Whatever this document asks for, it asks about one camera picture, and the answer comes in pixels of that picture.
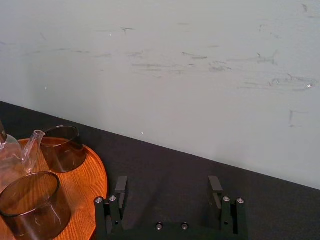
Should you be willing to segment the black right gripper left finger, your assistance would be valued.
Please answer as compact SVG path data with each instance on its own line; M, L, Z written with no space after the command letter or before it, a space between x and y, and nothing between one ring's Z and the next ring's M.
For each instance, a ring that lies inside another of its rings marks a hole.
M112 194L94 199L95 234L112 235L124 230L123 218L128 196L128 176L119 176Z

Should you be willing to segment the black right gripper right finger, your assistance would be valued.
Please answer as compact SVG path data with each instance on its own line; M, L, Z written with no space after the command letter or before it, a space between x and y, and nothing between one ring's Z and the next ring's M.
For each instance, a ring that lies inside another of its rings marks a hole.
M208 176L208 201L218 230L223 235L246 234L246 203L224 193L217 176Z

